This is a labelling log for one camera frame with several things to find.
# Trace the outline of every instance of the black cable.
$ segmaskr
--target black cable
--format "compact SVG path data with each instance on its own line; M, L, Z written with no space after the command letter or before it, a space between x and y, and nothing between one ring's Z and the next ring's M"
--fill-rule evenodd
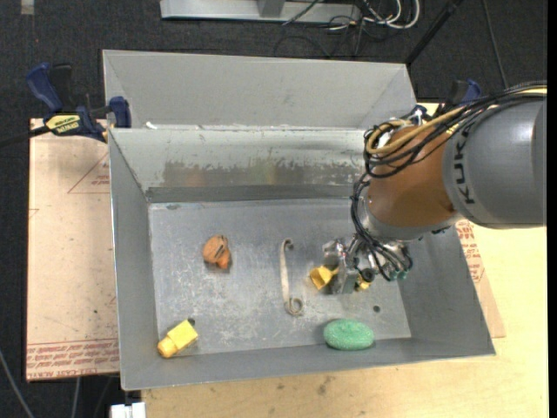
M466 110L462 112L459 116L454 118L450 118L447 121L436 125L433 130L423 138L418 144L414 145L406 149L403 152L398 152L400 149L405 147L411 140L414 138L410 138L405 141L403 144L399 145L394 151L388 152L381 156L379 155L370 155L369 153L365 153L366 157L366 171L367 173L376 179L381 178L388 178L398 172L401 172L409 165L414 165L419 163L423 159L427 158L431 155L435 150L437 150L441 145L445 144L445 142L454 135L457 131L464 129L467 125L470 125L472 122L481 120L480 117L487 116L491 117L494 113L498 111L505 110L511 105L521 104L529 102L529 100L533 98L544 98L546 94L540 92L523 92L525 89L532 89L539 87L538 84L520 84L515 86L514 88L507 89L500 93L497 93L493 96L488 96L484 98L480 98L466 106ZM376 129L371 129L371 131L376 131L377 129L385 129L385 131L390 131L393 126L389 123L385 123L385 127L379 126ZM431 151L428 152L427 155L421 157L420 159L416 159L419 152L423 150L424 146L429 144L439 135L446 134L446 131L453 128L452 135L447 135L446 139L444 139L439 145L436 145ZM367 143L367 138L369 137L369 133L367 132L365 135L365 142ZM402 163L398 163L397 165L392 165L395 162L399 162L400 160L404 159ZM376 173L373 171L373 168L378 165L389 165L392 167L390 172L382 172Z
M298 14L296 14L294 17L292 17L290 20L286 21L283 23L283 26L286 26L288 24L291 24L293 22L296 22L297 20L299 20L301 17L303 17L305 14L308 13L308 11L313 8L313 6L315 6L320 0L313 0L310 4L307 5L307 7L300 11Z
M495 57L497 58L497 65L499 66L499 71L501 73L501 78L503 79L503 86L505 88L507 88L508 87L507 75L505 74L505 71L503 70L503 64L501 62L501 57L500 57L500 54L499 54L499 48L497 48L497 42L495 40L495 34L493 32L493 26L491 24L491 18L489 16L489 11L487 10L487 2L486 2L486 0L481 0L481 2L483 3L484 12L486 13L487 28L489 28L489 35L491 36L491 43L492 43L492 46L493 46L493 51L495 52Z
M38 127L35 130L27 131L26 133L22 133L21 135L16 135L12 138L4 139L0 141L0 149L8 145L26 141L27 139L34 138L35 136L43 135L45 133L48 133L49 131L50 129L46 125L43 125L42 127Z
M283 42L285 42L286 40L290 40L290 39L305 40L307 43L313 45L316 49L320 50L323 53L324 57L326 57L326 58L331 57L331 54L329 53L329 51L327 51L325 46L323 46L321 44L321 42L319 42L315 39L312 39L311 37L302 36L302 35L286 36L286 37L282 37L281 39L279 39L279 41L277 43L275 43L275 46L274 46L273 51L272 51L274 57L278 57L279 46Z
M426 48L433 36L441 29L443 24L448 18L457 10L464 0L450 0L447 2L445 9L437 16L431 27L427 30L426 34L421 38L418 44L414 47L412 52L406 58L405 64L411 64L419 54Z
M98 417L98 413L101 411L101 408L103 406L104 397L106 396L108 389L112 384L113 379L114 378L109 376L108 380L106 381L106 384L104 384L103 391L101 392L101 395L98 397L97 405L95 406L95 411L93 412L92 418Z

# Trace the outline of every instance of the white cable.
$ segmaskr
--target white cable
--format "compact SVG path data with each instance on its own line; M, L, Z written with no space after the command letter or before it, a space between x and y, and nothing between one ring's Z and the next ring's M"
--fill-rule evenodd
M11 371L8 368L8 363L6 362L6 360L3 357L3 353L2 353L1 348L0 348L0 362L2 363L3 371L6 373L6 376L8 377L8 381L10 382L11 388L13 388L14 393L16 394L20 404L25 409L25 413L27 414L27 416L29 416L29 418L35 418L35 416L31 412L31 410L29 409L29 406L27 405L27 402L24 399L24 397L21 393L21 390L19 390L19 388L17 387L17 384L16 384L16 381L14 380L14 377L11 375Z
M413 19L410 22L408 22L407 24L396 24L395 23L396 21L399 20L400 14L402 13L402 3L401 3L400 0L396 0L397 7L398 7L397 15L395 17L387 17L387 18L381 17L371 7L371 5L369 4L369 2L367 0L363 0L363 1L366 4L366 8L375 16L375 18L373 18L373 17L363 17L363 19L366 22L369 22L369 23L372 23L372 24L385 24L386 26L389 26L390 28L394 28L395 30L406 30L408 28L412 28L418 22L419 12L420 12L419 0L413 0L414 16L413 16Z
M403 24L403 25L398 25L398 24L389 24L387 23L391 28L394 28L396 30L407 30L408 28L412 28L416 22L418 22L419 19L419 0L413 0L414 1L414 18L412 19L412 21L408 24Z

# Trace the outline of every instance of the gray carpet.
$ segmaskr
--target gray carpet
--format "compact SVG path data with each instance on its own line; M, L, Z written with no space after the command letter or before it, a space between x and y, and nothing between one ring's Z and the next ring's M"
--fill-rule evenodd
M448 0L420 0L418 24L392 36L342 38L304 24L162 21L160 0L35 0L35 15L21 15L21 0L0 0L0 141L26 132L26 120L46 110L24 77L40 62L73 65L76 92L104 101L102 49L188 51L261 57L319 57L402 63ZM440 101L454 79L472 78L484 92L547 78L547 0L465 0L410 64L419 100ZM27 384L23 378L27 265L29 147L0 149L0 348L37 417L70 416L75 380ZM78 415L91 416L106 379L84 379ZM112 382L104 400L122 398ZM99 408L102 415L104 408ZM0 371L0 415L24 411Z

